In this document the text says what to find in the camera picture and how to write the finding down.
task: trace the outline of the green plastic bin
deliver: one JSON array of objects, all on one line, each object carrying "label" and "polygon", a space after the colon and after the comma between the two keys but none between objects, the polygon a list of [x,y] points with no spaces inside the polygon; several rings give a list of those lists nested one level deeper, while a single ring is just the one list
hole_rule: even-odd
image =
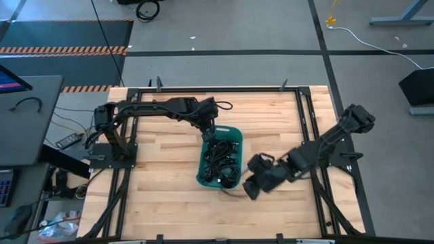
[{"label": "green plastic bin", "polygon": [[[237,163],[237,167],[240,172],[240,176],[235,181],[235,185],[233,188],[235,188],[241,179],[241,172],[242,172],[242,164],[243,164],[243,134],[241,131],[235,127],[231,126],[225,126],[225,125],[216,125],[216,132],[215,132],[216,139],[220,140],[232,140],[236,143],[238,143],[236,153],[232,153],[231,157],[235,159]],[[202,186],[210,187],[210,188],[217,188],[217,189],[223,189],[223,187],[220,185],[219,182],[217,182],[217,179],[212,180],[211,182],[206,182],[205,180],[201,179],[201,175],[203,175],[203,171],[208,164],[204,159],[203,155],[208,150],[208,142],[204,142],[202,144],[202,151],[200,156],[200,162],[199,162],[199,169],[197,171],[196,180],[199,184]]]}]

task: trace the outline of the keyboard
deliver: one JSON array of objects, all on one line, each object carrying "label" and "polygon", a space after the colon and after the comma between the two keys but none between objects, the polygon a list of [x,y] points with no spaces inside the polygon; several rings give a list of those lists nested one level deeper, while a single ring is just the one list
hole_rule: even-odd
[{"label": "keyboard", "polygon": [[0,169],[0,207],[9,207],[14,183],[14,170]]}]

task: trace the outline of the caution stripe tape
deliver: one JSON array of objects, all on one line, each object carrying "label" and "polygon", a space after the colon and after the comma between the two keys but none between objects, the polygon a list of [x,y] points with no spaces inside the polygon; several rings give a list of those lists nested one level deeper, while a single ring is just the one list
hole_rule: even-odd
[{"label": "caution stripe tape", "polygon": [[[21,20],[19,22],[96,22],[98,20]],[[101,22],[107,21],[134,21],[133,19],[106,19],[100,20]]]},{"label": "caution stripe tape", "polygon": [[[110,46],[112,52],[124,52],[127,47]],[[59,54],[110,52],[107,46],[87,47],[0,47],[0,54]]]},{"label": "caution stripe tape", "polygon": [[[71,57],[71,56],[104,56],[110,55],[110,52],[99,53],[82,53],[82,54],[8,54],[1,55],[0,58],[43,58],[43,57]],[[113,52],[113,55],[126,55],[125,52]]]},{"label": "caution stripe tape", "polygon": [[107,92],[112,87],[119,87],[118,85],[78,85],[63,87],[62,92]]}]

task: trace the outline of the monitor screen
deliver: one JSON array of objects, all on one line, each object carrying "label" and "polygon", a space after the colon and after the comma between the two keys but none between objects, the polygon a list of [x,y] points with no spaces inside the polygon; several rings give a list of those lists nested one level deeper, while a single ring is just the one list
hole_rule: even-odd
[{"label": "monitor screen", "polygon": [[32,87],[22,79],[0,66],[0,94],[8,92],[21,92]]}]

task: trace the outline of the white cable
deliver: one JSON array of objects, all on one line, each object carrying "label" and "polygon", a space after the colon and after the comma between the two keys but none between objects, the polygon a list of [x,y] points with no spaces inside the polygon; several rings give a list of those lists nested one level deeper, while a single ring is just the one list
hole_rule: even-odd
[{"label": "white cable", "polygon": [[377,47],[377,46],[374,46],[374,45],[372,45],[372,44],[366,43],[366,42],[362,41],[361,39],[359,39],[359,37],[357,37],[357,36],[356,36],[356,35],[355,35],[351,30],[349,30],[349,29],[347,29],[347,28],[343,28],[343,27],[333,27],[333,26],[329,26],[329,25],[327,25],[327,27],[328,27],[330,30],[344,30],[344,31],[348,31],[348,32],[351,33],[351,34],[354,36],[354,38],[356,38],[356,40],[358,40],[361,44],[367,45],[368,47],[373,47],[373,48],[375,48],[375,49],[381,50],[381,51],[386,52],[386,53],[388,53],[388,54],[393,54],[393,55],[401,56],[402,58],[405,58],[405,59],[407,59],[408,61],[412,62],[412,63],[413,63],[416,67],[418,67],[418,69],[420,69],[420,70],[427,70],[427,69],[434,68],[434,67],[422,68],[422,67],[419,66],[419,64],[417,64],[417,63],[416,63],[415,61],[413,61],[411,58],[409,58],[409,57],[407,57],[407,56],[405,56],[405,55],[403,55],[403,54],[398,54],[398,53],[395,53],[395,52],[390,52],[390,51],[387,51],[387,50],[385,50],[385,49],[383,49],[383,48],[381,48],[381,47]]}]

